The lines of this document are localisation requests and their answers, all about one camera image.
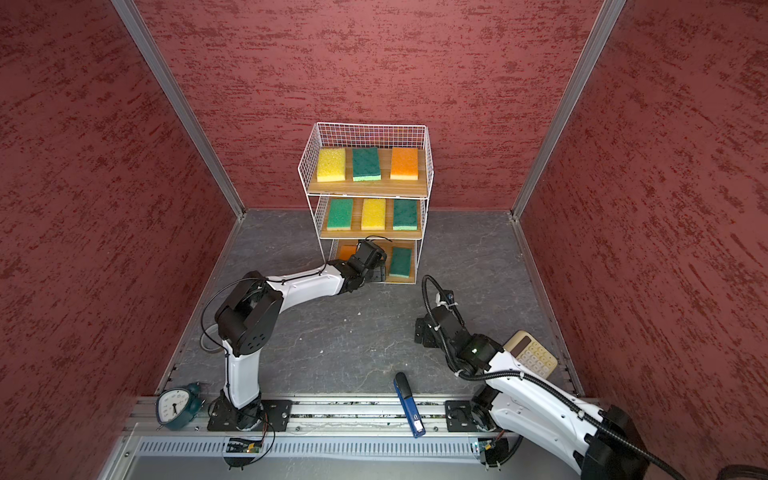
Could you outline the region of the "bright green sponge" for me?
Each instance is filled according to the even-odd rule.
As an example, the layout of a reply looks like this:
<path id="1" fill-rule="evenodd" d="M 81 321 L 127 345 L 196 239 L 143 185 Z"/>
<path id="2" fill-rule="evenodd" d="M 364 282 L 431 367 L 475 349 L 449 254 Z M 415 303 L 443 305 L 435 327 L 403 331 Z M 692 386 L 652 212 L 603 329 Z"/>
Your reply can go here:
<path id="1" fill-rule="evenodd" d="M 332 199 L 328 206 L 326 229 L 329 231 L 349 231 L 352 228 L 353 210 L 353 199 Z"/>

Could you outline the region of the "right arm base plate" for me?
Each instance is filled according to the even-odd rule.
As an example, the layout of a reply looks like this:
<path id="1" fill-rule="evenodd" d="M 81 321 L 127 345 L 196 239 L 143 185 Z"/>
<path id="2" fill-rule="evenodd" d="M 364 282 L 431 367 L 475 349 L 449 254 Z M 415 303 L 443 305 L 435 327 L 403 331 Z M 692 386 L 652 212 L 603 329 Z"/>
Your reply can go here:
<path id="1" fill-rule="evenodd" d="M 473 400 L 448 400 L 444 408 L 447 430 L 451 433 L 502 431 L 491 416 L 490 404 Z"/>

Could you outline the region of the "dark green sponge top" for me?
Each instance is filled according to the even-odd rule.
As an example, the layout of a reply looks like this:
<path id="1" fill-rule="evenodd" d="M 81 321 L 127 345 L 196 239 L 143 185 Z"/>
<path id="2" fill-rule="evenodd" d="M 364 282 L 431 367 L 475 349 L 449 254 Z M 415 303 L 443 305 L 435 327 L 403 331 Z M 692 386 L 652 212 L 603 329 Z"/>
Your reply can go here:
<path id="1" fill-rule="evenodd" d="M 412 249 L 394 247 L 390 256 L 389 275 L 396 278 L 411 276 Z"/>

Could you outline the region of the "yellow sponge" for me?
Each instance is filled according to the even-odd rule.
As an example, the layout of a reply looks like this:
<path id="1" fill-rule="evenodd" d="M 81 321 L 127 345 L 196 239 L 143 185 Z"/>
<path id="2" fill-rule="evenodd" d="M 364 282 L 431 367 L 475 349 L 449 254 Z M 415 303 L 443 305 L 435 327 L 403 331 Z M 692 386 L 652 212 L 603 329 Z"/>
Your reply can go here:
<path id="1" fill-rule="evenodd" d="M 367 198 L 363 200 L 360 229 L 362 231 L 380 231 L 386 229 L 387 200 Z"/>
<path id="2" fill-rule="evenodd" d="M 346 149 L 325 148 L 319 151 L 317 169 L 319 183 L 343 182 L 346 180 Z"/>

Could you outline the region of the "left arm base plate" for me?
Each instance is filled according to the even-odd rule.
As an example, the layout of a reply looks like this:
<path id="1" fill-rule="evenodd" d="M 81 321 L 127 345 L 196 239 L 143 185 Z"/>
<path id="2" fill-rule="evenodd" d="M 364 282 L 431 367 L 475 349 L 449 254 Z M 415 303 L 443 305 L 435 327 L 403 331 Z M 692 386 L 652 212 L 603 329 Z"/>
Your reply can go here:
<path id="1" fill-rule="evenodd" d="M 215 400 L 208 411 L 207 430 L 212 432 L 284 432 L 291 416 L 291 400 L 261 400 L 237 409 L 225 397 Z"/>

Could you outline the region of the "orange sponge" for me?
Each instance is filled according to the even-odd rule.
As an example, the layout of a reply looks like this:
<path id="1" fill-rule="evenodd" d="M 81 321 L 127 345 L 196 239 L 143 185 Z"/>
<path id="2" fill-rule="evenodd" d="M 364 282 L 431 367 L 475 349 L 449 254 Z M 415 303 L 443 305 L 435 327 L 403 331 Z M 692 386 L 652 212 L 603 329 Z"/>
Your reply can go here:
<path id="1" fill-rule="evenodd" d="M 419 150 L 417 148 L 393 148 L 391 153 L 390 179 L 417 181 L 419 179 Z"/>
<path id="2" fill-rule="evenodd" d="M 348 261 L 357 251 L 356 244 L 341 245 L 337 251 L 336 258 L 342 261 Z"/>

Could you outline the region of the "white wire shelf rack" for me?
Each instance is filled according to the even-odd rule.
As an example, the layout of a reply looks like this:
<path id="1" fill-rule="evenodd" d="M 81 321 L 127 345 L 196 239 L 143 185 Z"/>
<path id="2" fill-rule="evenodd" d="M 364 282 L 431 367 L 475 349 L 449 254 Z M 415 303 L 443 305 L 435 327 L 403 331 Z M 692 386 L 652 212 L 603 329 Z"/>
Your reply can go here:
<path id="1" fill-rule="evenodd" d="M 427 126 L 317 122 L 298 174 L 324 259 L 367 240 L 385 252 L 378 280 L 415 283 L 434 180 Z"/>

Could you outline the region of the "dark green sponge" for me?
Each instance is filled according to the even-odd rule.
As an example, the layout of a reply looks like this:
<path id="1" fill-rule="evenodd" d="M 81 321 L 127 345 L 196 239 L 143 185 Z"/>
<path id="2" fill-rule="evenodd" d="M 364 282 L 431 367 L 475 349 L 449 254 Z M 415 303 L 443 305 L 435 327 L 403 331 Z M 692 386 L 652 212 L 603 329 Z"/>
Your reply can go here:
<path id="1" fill-rule="evenodd" d="M 357 148 L 353 153 L 353 180 L 355 182 L 379 181 L 381 169 L 377 148 Z"/>
<path id="2" fill-rule="evenodd" d="M 410 199 L 393 201 L 394 231 L 417 231 L 419 229 L 420 202 Z"/>
<path id="3" fill-rule="evenodd" d="M 412 249 L 394 247 L 390 256 L 389 275 L 396 278 L 411 276 Z"/>

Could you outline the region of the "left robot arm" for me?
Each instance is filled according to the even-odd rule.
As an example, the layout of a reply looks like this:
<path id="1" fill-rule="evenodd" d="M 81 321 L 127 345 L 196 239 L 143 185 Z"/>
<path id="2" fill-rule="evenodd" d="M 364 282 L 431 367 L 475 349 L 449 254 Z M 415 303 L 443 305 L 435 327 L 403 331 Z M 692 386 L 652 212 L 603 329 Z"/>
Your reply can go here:
<path id="1" fill-rule="evenodd" d="M 240 431 L 263 423 L 258 374 L 261 350 L 280 314 L 316 299 L 351 293 L 386 272 L 385 251 L 360 240 L 347 260 L 330 260 L 304 272 L 268 277 L 247 273 L 214 314 L 225 358 L 225 382 L 216 418 Z"/>

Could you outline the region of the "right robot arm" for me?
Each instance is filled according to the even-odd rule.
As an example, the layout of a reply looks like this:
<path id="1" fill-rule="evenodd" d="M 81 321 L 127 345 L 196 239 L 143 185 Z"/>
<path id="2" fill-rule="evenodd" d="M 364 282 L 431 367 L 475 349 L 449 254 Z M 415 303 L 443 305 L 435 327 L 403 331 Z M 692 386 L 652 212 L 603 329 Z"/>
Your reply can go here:
<path id="1" fill-rule="evenodd" d="M 582 479 L 642 479 L 651 466 L 681 478 L 646 450 L 623 410 L 604 410 L 556 387 L 496 341 L 470 333 L 449 307 L 434 307 L 417 319 L 416 341 L 440 349 L 455 376 L 479 383 L 471 402 L 476 426 L 517 433 Z"/>

